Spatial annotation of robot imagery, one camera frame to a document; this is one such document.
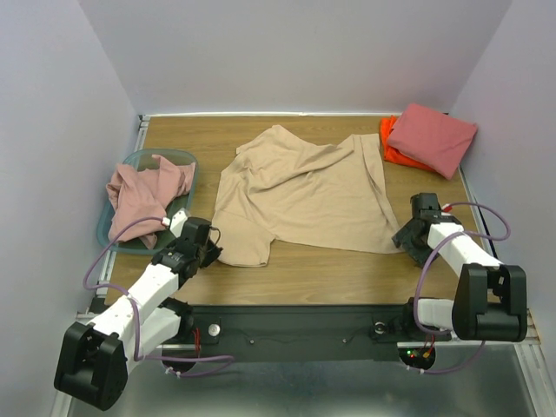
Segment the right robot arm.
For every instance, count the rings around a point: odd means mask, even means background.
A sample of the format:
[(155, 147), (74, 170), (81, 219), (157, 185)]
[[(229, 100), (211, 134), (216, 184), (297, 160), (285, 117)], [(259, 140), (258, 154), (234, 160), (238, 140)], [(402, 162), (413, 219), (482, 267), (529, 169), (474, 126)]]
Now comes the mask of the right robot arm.
[[(412, 217), (392, 237), (421, 268), (412, 310), (400, 317), (401, 332), (410, 339), (454, 332), (464, 341), (520, 342), (527, 333), (526, 272), (487, 253), (473, 238), (501, 242), (501, 237), (465, 230), (451, 214), (456, 203), (439, 204), (435, 193), (410, 198)], [(422, 298), (429, 267), (442, 258), (459, 276), (452, 300)]]

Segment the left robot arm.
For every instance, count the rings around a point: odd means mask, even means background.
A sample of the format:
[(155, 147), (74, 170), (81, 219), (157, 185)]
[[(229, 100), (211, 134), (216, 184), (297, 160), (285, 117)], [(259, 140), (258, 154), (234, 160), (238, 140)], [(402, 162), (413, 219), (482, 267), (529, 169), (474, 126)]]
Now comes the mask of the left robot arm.
[(210, 238), (214, 227), (209, 220), (180, 210), (161, 224), (174, 239), (153, 256), (136, 283), (103, 313), (66, 330), (54, 377), (56, 390), (106, 411), (119, 399), (136, 366), (165, 341), (192, 338), (190, 361), (199, 360), (201, 331), (193, 309), (172, 295), (222, 250)]

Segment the beige t shirt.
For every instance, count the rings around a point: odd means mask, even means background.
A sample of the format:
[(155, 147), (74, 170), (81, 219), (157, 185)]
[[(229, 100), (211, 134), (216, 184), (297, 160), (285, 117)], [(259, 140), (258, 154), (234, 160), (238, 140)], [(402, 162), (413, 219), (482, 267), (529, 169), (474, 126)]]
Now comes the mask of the beige t shirt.
[(220, 262), (235, 267), (267, 265), (274, 241), (397, 253), (379, 136), (316, 145), (280, 125), (263, 131), (221, 172), (213, 224)]

